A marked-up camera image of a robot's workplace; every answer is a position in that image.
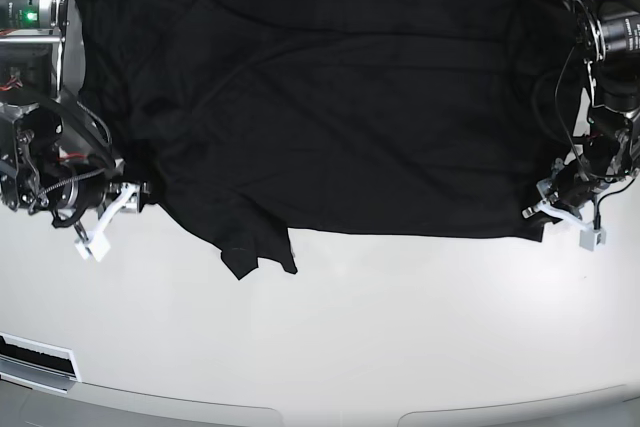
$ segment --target white tabletop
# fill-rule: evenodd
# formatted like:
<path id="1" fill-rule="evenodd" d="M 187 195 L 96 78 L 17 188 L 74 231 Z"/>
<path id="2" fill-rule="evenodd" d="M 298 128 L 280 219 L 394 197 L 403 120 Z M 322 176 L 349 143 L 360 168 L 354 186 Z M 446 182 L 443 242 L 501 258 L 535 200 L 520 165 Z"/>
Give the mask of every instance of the white tabletop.
<path id="1" fill-rule="evenodd" d="M 632 189 L 605 204 L 595 254 L 563 226 L 543 244 L 292 231 L 299 274 L 265 261 L 241 282 L 160 208 L 116 218 L 102 264 L 48 216 L 0 209 L 0 331 L 73 349 L 91 384 L 269 407 L 296 426 L 631 396 L 639 202 Z"/>

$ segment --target red wire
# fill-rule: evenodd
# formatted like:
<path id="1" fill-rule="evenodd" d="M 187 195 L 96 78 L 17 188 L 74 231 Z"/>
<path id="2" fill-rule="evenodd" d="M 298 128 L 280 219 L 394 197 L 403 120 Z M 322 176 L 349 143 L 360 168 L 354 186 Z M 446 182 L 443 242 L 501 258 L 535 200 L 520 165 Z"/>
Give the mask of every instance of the red wire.
<path id="1" fill-rule="evenodd" d="M 71 159 L 86 159 L 87 156 L 84 154 L 67 154 L 64 157 L 59 157 L 58 161 L 63 162 L 65 160 L 71 160 Z"/>
<path id="2" fill-rule="evenodd" d="M 11 77 L 9 82 L 0 87 L 0 92 L 7 92 L 8 90 L 13 89 L 16 85 L 18 87 L 22 87 L 22 82 L 20 82 L 17 77 Z"/>

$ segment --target black shirt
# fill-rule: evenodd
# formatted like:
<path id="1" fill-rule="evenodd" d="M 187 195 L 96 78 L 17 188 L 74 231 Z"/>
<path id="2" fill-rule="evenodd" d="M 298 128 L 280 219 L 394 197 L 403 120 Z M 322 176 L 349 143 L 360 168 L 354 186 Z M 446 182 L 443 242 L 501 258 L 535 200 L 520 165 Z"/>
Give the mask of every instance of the black shirt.
<path id="1" fill-rule="evenodd" d="M 534 0 L 77 0 L 83 99 L 159 203 L 295 273 L 287 228 L 541 240 L 521 212 L 566 146 L 534 121 L 568 12 Z M 568 120 L 579 84 L 561 91 Z"/>

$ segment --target black slot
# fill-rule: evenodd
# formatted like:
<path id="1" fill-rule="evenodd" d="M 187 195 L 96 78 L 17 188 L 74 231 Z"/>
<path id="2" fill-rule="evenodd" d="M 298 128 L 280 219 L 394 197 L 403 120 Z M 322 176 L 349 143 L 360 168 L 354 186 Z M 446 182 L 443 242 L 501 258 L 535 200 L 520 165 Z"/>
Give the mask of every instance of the black slot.
<path id="1" fill-rule="evenodd" d="M 73 370 L 73 365 L 70 360 L 7 344 L 2 336 L 0 336 L 0 356 L 8 360 L 16 360 L 21 363 L 62 372 L 75 377 L 75 371 Z"/>

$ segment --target black garment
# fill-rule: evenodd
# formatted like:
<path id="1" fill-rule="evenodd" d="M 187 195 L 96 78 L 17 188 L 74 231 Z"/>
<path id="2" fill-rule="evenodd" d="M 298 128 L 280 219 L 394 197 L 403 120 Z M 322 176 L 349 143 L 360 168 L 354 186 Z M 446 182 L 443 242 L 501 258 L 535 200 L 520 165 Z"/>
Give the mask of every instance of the black garment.
<path id="1" fill-rule="evenodd" d="M 82 97 L 160 204 L 242 278 L 287 227 L 541 240 L 568 148 L 528 93 L 574 43 L 533 0 L 77 0 Z M 580 87 L 562 91 L 570 116 Z"/>

